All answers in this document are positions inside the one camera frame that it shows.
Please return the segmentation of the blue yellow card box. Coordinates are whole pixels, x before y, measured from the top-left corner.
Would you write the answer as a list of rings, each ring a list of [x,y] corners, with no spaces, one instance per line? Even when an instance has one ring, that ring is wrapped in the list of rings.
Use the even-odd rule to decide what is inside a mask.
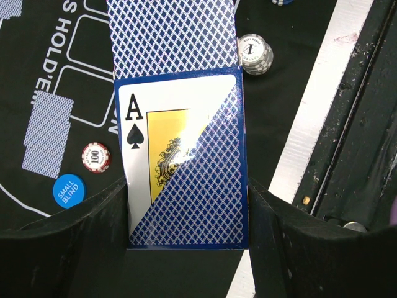
[[[239,66],[114,82],[129,250],[249,246]]]

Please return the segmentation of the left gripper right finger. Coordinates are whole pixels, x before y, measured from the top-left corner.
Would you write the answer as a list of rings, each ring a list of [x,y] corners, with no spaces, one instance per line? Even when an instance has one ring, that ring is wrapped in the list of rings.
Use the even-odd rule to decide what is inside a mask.
[[[256,297],[395,297],[396,228],[356,232],[313,217],[249,180]]]

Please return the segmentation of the blue backed card deck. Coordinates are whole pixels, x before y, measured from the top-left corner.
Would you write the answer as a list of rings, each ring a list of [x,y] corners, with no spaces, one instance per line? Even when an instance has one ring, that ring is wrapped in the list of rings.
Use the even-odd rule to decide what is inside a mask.
[[[238,65],[233,1],[107,1],[115,79]]]

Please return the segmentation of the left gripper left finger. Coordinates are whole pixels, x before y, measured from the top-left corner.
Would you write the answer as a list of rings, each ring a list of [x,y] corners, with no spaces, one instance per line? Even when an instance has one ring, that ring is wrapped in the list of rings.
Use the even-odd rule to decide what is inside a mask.
[[[1,297],[113,297],[127,245],[127,184],[1,232]]]

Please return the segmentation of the red white chip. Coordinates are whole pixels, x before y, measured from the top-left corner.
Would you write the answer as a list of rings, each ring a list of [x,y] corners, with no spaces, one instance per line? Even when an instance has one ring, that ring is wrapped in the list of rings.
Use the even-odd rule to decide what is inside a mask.
[[[82,153],[81,160],[85,168],[93,173],[103,173],[110,166],[110,152],[98,142],[88,143]]]

